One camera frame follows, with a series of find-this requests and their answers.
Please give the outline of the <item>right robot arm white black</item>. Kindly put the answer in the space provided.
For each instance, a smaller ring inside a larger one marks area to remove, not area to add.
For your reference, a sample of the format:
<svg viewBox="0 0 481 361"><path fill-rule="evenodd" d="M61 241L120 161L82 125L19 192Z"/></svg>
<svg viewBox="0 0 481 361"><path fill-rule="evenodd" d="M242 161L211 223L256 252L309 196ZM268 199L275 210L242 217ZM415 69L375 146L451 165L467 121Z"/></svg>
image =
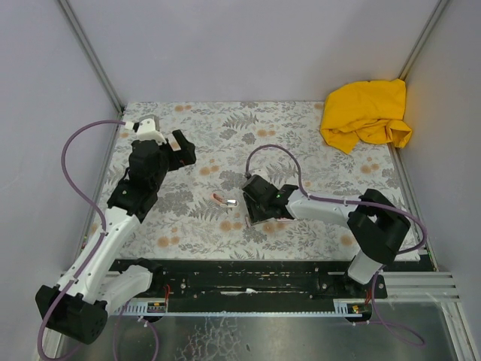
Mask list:
<svg viewBox="0 0 481 361"><path fill-rule="evenodd" d="M291 184L276 188L256 174L247 179L241 190L251 224L270 219L318 220L349 229L360 251L346 273L362 285L395 260L410 230L407 217L373 189L366 190L359 199L322 202L321 195L308 196Z"/></svg>

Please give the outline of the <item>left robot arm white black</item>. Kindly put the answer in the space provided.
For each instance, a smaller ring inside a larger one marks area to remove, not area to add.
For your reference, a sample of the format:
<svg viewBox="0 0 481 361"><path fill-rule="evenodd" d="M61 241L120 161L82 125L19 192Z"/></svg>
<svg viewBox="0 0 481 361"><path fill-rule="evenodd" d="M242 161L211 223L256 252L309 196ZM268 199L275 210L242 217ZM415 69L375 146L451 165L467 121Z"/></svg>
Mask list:
<svg viewBox="0 0 481 361"><path fill-rule="evenodd" d="M106 287L102 281L120 248L157 202L165 175L196 162L195 145L179 129L173 136L178 150L158 132L132 142L129 165L107 201L101 228L56 285L43 285L35 295L48 329L91 344L113 311L150 288L155 269L144 261L129 267Z"/></svg>

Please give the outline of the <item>red staple box sleeve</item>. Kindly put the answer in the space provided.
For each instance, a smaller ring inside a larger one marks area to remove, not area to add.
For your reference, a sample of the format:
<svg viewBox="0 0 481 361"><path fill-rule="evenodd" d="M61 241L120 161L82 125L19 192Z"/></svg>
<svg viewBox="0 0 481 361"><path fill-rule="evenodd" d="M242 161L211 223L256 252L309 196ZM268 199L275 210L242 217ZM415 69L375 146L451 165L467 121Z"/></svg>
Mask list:
<svg viewBox="0 0 481 361"><path fill-rule="evenodd" d="M278 229L283 229L286 226L293 224L295 220L290 220L290 219L277 219L275 220L275 224L277 225Z"/></svg>

